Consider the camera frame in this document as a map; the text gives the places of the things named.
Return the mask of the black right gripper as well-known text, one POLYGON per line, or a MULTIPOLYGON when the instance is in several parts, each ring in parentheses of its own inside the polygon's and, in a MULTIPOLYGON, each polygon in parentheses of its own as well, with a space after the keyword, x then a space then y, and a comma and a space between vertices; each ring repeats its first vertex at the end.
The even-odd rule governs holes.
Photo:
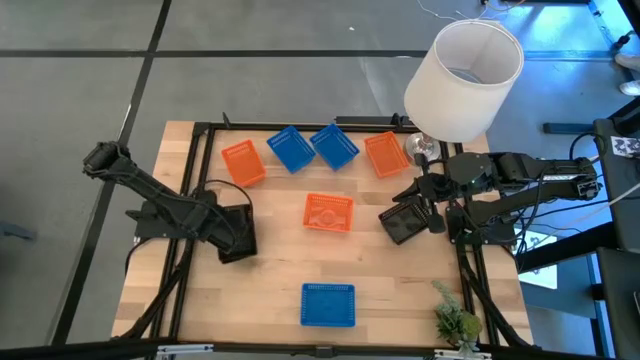
POLYGON ((431 233, 439 234, 446 231, 446 224, 438 212, 434 202, 449 201, 453 198, 451 179, 444 174, 430 172, 422 168, 422 174, 404 191, 392 198, 395 203, 423 203, 429 202, 428 228, 431 233))

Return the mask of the black plastic basket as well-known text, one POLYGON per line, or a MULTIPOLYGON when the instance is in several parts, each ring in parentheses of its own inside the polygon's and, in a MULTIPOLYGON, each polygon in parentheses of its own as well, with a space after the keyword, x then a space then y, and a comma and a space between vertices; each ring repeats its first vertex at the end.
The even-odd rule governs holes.
POLYGON ((253 220, 252 206, 249 204, 225 207, 227 220, 234 226, 237 238, 228 253, 218 251, 218 258, 222 264, 239 261, 258 253, 253 220))
POLYGON ((378 218, 390 239, 401 245, 428 228, 428 208, 423 200, 398 203, 378 218))

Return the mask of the black metal crossbar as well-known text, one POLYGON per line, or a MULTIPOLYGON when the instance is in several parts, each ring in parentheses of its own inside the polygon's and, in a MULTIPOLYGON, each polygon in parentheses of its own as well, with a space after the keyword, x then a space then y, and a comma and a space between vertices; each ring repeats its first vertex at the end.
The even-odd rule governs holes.
POLYGON ((199 353, 289 354, 317 359, 331 359, 338 356, 398 356, 428 360, 624 360, 544 351, 537 347, 484 344, 479 345, 475 352, 463 353, 460 350, 445 347, 188 343, 178 342, 173 338, 117 338, 102 342, 0 349, 0 360, 127 360, 199 353))

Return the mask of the white paper with black markers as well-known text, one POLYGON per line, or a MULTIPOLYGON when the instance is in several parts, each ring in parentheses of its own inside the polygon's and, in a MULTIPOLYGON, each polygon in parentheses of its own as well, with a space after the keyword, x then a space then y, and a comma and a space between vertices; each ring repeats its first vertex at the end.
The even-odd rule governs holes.
POLYGON ((616 156, 640 158, 640 138, 611 136, 610 142, 616 156))

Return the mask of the blue plastic slotted basket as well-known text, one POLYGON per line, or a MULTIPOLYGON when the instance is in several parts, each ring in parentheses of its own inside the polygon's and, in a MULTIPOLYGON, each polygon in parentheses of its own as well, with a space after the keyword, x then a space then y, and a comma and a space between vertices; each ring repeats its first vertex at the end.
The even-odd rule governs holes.
POLYGON ((360 153, 358 147, 336 124, 324 127, 312 135, 310 141, 315 151, 334 171, 344 167, 360 153))
POLYGON ((355 287, 351 284, 304 283, 300 324, 311 327, 354 327, 355 287))
POLYGON ((303 169, 316 155, 294 126, 288 126, 270 137, 267 144, 291 174, 303 169))

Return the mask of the small green artificial plant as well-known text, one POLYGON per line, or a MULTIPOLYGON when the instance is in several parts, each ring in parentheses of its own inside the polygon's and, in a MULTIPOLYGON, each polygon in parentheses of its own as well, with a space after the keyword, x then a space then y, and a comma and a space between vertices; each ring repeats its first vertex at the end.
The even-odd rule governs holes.
POLYGON ((456 347, 465 358, 478 352, 479 335, 483 325, 478 316, 464 310, 448 287, 434 280, 432 286, 439 292, 443 302, 436 306, 436 329, 438 337, 456 347))

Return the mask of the black metal table frame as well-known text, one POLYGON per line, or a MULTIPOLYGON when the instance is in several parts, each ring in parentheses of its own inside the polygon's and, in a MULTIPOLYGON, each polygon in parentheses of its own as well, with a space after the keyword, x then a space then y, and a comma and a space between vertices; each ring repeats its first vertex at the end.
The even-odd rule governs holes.
POLYGON ((218 125, 200 137, 190 122, 170 121, 153 168, 172 189, 205 180, 224 205, 254 206, 255 256, 230 264, 214 246, 197 242, 186 281, 180 340, 203 343, 441 347, 435 307, 437 280, 461 290, 453 245, 444 234, 424 232, 394 244, 378 216, 418 175, 416 168, 379 178, 365 152, 334 171, 315 158, 291 174, 269 148, 274 124, 218 125), (236 185, 224 148, 251 140, 266 169, 264 180, 236 185), (351 197, 350 232, 303 226, 309 193, 351 197), (304 283, 355 287, 356 324, 348 328, 300 324, 304 283))

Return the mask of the black floor bar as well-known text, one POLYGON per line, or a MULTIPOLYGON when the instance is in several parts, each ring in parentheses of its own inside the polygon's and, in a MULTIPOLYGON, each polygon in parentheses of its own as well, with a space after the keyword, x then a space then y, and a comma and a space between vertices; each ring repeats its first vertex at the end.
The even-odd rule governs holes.
POLYGON ((545 134, 554 135, 580 135, 582 133, 592 132, 594 127, 592 124, 576 124, 576 123, 544 123, 542 131, 545 134))

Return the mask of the orange plastic slotted basket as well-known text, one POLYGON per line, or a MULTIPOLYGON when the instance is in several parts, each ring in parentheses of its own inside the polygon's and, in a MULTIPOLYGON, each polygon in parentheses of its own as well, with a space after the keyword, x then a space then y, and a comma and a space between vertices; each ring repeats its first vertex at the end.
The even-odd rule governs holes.
POLYGON ((236 185, 248 187, 265 179, 266 169, 251 140, 224 148, 221 155, 236 185))
POLYGON ((379 178, 401 173, 409 167, 408 160, 400 148, 396 136, 388 131, 364 140, 366 153, 379 178))
POLYGON ((306 197, 303 226, 333 232, 350 232, 354 200, 351 197, 309 193, 306 197))

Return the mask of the black side table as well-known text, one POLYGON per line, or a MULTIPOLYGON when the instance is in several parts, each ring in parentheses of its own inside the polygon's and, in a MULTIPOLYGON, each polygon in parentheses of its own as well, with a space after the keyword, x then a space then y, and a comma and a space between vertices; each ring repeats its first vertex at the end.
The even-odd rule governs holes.
POLYGON ((640 253, 640 97, 593 125, 606 140, 597 139, 597 148, 619 246, 640 253), (612 137, 636 138, 639 155, 616 155, 612 137))

